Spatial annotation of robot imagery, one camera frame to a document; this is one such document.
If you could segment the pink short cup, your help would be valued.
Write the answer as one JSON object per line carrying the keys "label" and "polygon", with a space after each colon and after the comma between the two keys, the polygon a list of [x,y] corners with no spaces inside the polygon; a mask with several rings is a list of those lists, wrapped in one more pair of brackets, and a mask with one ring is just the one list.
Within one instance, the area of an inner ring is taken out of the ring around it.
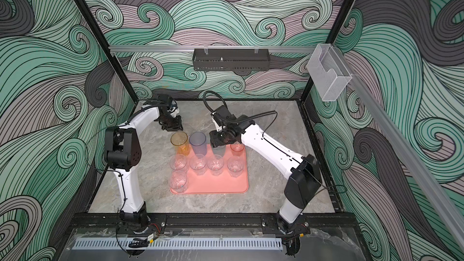
{"label": "pink short cup", "polygon": [[245,152],[245,146],[242,143],[235,142],[230,145],[233,156],[241,157]]}

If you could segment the yellow plastic cup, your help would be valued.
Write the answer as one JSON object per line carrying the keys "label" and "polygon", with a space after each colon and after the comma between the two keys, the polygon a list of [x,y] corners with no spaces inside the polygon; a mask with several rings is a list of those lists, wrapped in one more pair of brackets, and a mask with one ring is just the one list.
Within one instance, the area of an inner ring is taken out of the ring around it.
{"label": "yellow plastic cup", "polygon": [[174,133],[170,138],[177,154],[188,156],[190,153],[189,138],[183,131]]}

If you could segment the blue plastic cup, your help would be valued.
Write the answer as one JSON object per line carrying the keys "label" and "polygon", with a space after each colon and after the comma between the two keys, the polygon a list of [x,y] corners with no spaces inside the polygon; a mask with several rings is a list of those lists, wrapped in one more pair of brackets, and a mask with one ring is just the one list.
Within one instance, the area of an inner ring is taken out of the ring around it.
{"label": "blue plastic cup", "polygon": [[207,154],[207,138],[203,132],[194,132],[189,139],[189,143],[192,146],[193,152],[196,155]]}

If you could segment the pink tray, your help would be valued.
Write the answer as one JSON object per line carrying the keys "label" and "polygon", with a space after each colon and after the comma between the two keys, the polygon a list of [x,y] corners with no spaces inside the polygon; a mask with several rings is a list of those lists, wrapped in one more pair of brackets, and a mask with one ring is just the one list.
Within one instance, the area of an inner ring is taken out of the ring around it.
{"label": "pink tray", "polygon": [[[222,194],[222,193],[245,193],[248,190],[248,171],[247,171],[247,155],[246,150],[244,154],[240,157],[243,159],[245,167],[243,173],[234,178],[230,176],[227,168],[227,161],[231,158],[232,151],[229,145],[226,145],[224,159],[224,170],[221,175],[213,176],[209,170],[205,172],[204,175],[197,175],[189,166],[189,160],[195,155],[193,149],[190,148],[190,153],[187,157],[188,159],[188,171],[186,172],[188,176],[188,189],[184,193],[175,193],[176,195],[180,194]],[[207,144],[207,154],[205,155],[208,160],[209,157],[213,156],[211,151],[211,146]]]}

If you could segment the clear glass front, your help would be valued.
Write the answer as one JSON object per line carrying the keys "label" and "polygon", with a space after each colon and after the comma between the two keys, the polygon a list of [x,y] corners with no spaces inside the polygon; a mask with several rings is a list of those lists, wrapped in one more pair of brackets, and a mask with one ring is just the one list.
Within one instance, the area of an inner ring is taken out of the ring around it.
{"label": "clear glass front", "polygon": [[189,166],[197,175],[204,175],[207,171],[207,159],[205,155],[196,154],[189,160]]}

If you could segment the green plastic cup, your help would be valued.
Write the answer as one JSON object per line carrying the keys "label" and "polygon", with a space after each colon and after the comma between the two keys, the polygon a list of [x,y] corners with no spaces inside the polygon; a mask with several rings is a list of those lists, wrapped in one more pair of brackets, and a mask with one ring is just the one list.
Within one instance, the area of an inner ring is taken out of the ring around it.
{"label": "green plastic cup", "polygon": [[218,146],[218,147],[211,147],[211,151],[214,155],[218,155],[220,157],[224,157],[225,151],[227,146]]}

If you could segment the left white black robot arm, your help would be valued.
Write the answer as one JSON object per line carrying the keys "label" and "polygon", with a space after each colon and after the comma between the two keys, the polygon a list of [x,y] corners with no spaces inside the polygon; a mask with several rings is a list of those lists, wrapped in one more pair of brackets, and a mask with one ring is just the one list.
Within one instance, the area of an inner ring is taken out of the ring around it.
{"label": "left white black robot arm", "polygon": [[124,123],[105,130],[104,160],[114,173],[121,197],[119,218],[142,232],[149,226],[146,202],[141,195],[138,164],[142,150],[139,135],[153,122],[168,132],[182,131],[178,104],[171,96],[159,94],[146,100]]}

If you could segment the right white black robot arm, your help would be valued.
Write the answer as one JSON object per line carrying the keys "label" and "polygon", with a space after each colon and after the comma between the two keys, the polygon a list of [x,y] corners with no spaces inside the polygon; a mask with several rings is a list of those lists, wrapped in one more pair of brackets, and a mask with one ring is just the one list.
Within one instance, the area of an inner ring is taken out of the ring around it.
{"label": "right white black robot arm", "polygon": [[285,201],[278,211],[279,221],[290,226],[300,216],[322,186],[320,163],[309,154],[303,156],[270,137],[258,124],[245,129],[223,127],[209,132],[214,147],[243,144],[269,161],[287,180]]}

